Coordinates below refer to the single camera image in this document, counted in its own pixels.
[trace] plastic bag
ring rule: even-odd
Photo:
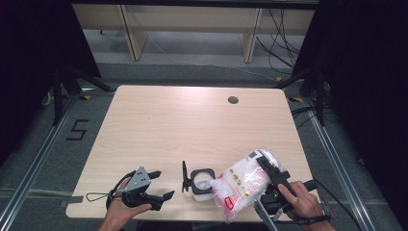
[[[222,208],[227,223],[231,222],[243,208],[253,205],[254,200],[270,183],[268,175],[257,162],[257,159],[262,156],[267,157],[269,162],[278,167],[281,172],[284,171],[270,151],[260,148],[210,181],[216,204]]]

